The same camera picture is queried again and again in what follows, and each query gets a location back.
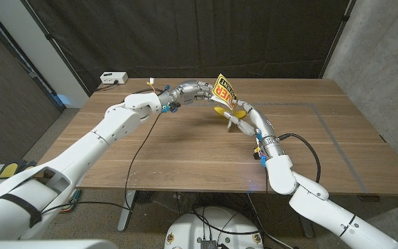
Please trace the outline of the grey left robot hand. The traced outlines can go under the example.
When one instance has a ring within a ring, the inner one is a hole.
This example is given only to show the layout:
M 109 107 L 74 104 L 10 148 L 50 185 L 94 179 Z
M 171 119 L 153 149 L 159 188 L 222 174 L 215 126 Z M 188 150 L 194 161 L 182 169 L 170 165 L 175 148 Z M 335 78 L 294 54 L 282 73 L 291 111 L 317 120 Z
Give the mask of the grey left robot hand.
M 168 103 L 191 104 L 194 100 L 209 100 L 212 97 L 213 84 L 197 80 L 187 80 L 168 93 Z

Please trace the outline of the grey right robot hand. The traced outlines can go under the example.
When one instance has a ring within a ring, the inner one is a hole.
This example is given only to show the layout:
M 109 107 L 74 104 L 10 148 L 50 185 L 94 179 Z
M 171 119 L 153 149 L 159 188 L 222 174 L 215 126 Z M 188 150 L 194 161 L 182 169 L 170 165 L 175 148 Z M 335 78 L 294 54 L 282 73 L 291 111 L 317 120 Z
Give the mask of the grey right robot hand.
M 241 120 L 236 116 L 230 114 L 229 112 L 224 112 L 224 117 L 226 117 L 232 123 L 236 124 L 236 126 L 244 134 L 248 136 L 255 136 L 256 130 L 259 129 L 262 138 L 265 138 L 267 136 L 275 136 L 273 126 L 260 111 L 257 111 L 250 103 L 242 100 L 234 100 L 234 103 L 242 107 L 247 112 L 247 115 L 249 116 L 251 122 L 254 124 L 254 127 L 244 120 Z

